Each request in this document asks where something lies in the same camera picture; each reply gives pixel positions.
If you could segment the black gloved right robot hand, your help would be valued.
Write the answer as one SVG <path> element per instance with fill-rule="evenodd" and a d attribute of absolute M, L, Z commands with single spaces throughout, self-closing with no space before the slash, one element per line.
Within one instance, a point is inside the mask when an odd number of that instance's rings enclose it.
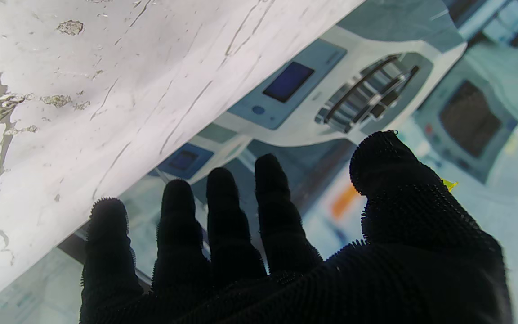
<path fill-rule="evenodd" d="M 357 147 L 349 174 L 366 197 L 362 241 L 323 260 L 274 155 L 255 162 L 267 265 L 251 244 L 232 173 L 207 178 L 208 244 L 190 185 L 164 190 L 152 287 L 135 272 L 124 204 L 98 200 L 82 271 L 81 324 L 511 324 L 500 244 L 397 137 Z"/>

